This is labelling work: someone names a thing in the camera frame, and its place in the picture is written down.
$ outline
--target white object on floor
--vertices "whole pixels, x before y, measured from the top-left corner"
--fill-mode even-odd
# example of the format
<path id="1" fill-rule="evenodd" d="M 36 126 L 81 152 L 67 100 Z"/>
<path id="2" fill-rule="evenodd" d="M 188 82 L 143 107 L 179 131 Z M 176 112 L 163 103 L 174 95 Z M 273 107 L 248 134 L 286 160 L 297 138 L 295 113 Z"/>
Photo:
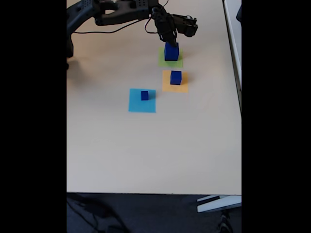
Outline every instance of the white object on floor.
<path id="1" fill-rule="evenodd" d="M 218 200 L 214 200 L 214 201 L 199 205 L 197 207 L 197 210 L 198 210 L 198 213 L 201 213 L 201 212 L 215 210 L 215 209 L 228 207 L 230 205 L 237 205 L 237 204 L 242 204 L 242 196 L 239 196 L 239 195 L 226 196 L 226 197 L 220 196 L 220 199 Z"/>

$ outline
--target black cable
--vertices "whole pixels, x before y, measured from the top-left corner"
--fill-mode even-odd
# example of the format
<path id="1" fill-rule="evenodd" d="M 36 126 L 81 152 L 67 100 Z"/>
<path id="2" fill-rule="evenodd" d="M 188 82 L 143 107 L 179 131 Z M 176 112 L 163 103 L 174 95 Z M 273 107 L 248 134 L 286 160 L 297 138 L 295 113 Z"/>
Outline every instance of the black cable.
<path id="1" fill-rule="evenodd" d="M 167 0 L 167 2 L 161 7 L 160 11 L 166 6 L 167 3 L 169 3 L 169 0 Z M 149 32 L 149 31 L 147 31 L 146 28 L 147 28 L 147 25 L 148 25 L 148 23 L 149 23 L 150 20 L 151 20 L 151 17 L 148 19 L 147 23 L 145 24 L 145 31 L 146 31 L 146 33 L 149 33 L 149 34 L 157 34 L 157 33 L 155 33 L 155 32 Z"/>
<path id="2" fill-rule="evenodd" d="M 149 23 L 150 20 L 151 20 L 151 17 L 148 19 L 148 21 L 147 21 L 146 24 L 145 24 L 145 31 L 146 31 L 146 33 L 149 33 L 149 34 L 157 34 L 157 33 L 155 33 L 155 32 L 149 32 L 149 31 L 147 31 L 146 27 L 147 27 L 147 25 L 148 25 L 148 23 Z"/>
<path id="3" fill-rule="evenodd" d="M 83 219 L 89 226 L 91 226 L 94 230 L 96 230 L 96 231 L 99 232 L 99 230 L 98 230 L 92 223 L 90 223 L 89 221 L 87 221 L 87 220 L 83 217 L 82 214 L 80 214 L 77 210 L 75 210 L 75 209 L 69 204 L 68 200 L 67 200 L 67 204 L 68 204 L 68 206 L 70 207 L 70 209 L 71 209 L 73 212 L 75 212 L 80 218 L 82 218 L 82 219 Z"/>
<path id="4" fill-rule="evenodd" d="M 95 228 L 98 229 L 98 221 L 97 218 L 95 217 L 95 215 L 93 214 L 93 219 L 95 221 Z"/>
<path id="5" fill-rule="evenodd" d="M 162 8 L 160 9 L 160 11 L 166 6 L 167 3 L 169 3 L 169 0 L 167 0 L 167 2 L 164 4 L 164 6 L 162 6 Z"/>
<path id="6" fill-rule="evenodd" d="M 88 33 L 107 33 L 107 34 L 109 34 L 109 33 L 116 33 L 116 32 L 118 32 L 118 31 L 120 31 L 121 29 L 126 28 L 126 27 L 128 27 L 128 26 L 131 26 L 131 25 L 133 25 L 134 23 L 138 23 L 138 22 L 140 22 L 140 21 L 142 21 L 142 20 L 143 20 L 143 19 L 139 19 L 139 20 L 137 20 L 137 21 L 135 21 L 135 22 L 133 22 L 133 23 L 127 24 L 127 25 L 125 25 L 124 27 L 121 27 L 121 28 L 119 28 L 119 29 L 117 29 L 117 30 L 115 30 L 115 31 L 112 31 L 112 32 L 74 32 L 74 33 L 77 33 L 77 34 L 88 34 Z"/>

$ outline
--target black cable on floor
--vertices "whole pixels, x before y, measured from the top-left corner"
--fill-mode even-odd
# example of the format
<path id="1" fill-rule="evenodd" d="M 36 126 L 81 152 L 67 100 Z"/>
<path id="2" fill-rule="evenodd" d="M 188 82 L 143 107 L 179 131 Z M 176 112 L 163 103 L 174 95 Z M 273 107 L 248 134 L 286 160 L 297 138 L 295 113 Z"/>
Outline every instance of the black cable on floor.
<path id="1" fill-rule="evenodd" d="M 67 200 L 67 204 L 68 204 L 68 206 L 70 207 L 70 209 L 71 209 L 73 212 L 75 212 L 80 218 L 82 218 L 82 219 L 84 220 L 84 222 L 86 222 L 86 223 L 87 223 L 89 226 L 91 226 L 94 230 L 96 230 L 96 231 L 99 232 L 99 233 L 104 233 L 104 231 L 99 231 L 99 230 L 97 229 L 97 226 L 94 226 L 92 223 L 90 223 L 89 221 L 87 221 L 87 220 L 83 217 L 82 214 L 80 214 L 76 209 L 74 209 L 74 208 L 72 207 L 72 205 L 69 204 L 68 200 Z"/>

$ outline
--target blue cube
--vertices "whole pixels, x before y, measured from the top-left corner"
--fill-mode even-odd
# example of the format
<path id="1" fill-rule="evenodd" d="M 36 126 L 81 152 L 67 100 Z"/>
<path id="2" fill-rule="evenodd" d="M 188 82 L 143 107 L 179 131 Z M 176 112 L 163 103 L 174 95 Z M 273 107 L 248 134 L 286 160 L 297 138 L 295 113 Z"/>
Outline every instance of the blue cube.
<path id="1" fill-rule="evenodd" d="M 169 42 L 165 42 L 164 60 L 165 61 L 177 61 L 179 56 L 179 46 L 173 47 Z"/>
<path id="2" fill-rule="evenodd" d="M 141 95 L 141 100 L 149 99 L 148 91 L 141 91 L 140 95 Z"/>
<path id="3" fill-rule="evenodd" d="M 180 84 L 181 84 L 181 71 L 172 71 L 171 85 L 180 85 Z"/>

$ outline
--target colored paper square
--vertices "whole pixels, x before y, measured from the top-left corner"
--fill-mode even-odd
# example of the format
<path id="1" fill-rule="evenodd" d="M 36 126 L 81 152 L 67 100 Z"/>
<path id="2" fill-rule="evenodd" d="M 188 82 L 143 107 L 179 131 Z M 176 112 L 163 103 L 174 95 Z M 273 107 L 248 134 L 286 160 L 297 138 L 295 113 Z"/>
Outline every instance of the colored paper square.
<path id="1" fill-rule="evenodd" d="M 171 85 L 171 72 L 171 70 L 163 71 L 162 90 L 165 92 L 188 93 L 188 73 L 186 71 L 181 72 L 180 85 Z"/>
<path id="2" fill-rule="evenodd" d="M 164 47 L 159 48 L 159 67 L 177 67 L 182 68 L 183 67 L 183 51 L 182 49 L 179 49 L 179 56 L 178 60 L 175 61 L 165 61 L 165 55 L 164 55 Z"/>
<path id="3" fill-rule="evenodd" d="M 141 100 L 141 92 L 148 91 L 149 99 Z M 156 112 L 156 90 L 130 89 L 129 112 L 155 113 Z"/>

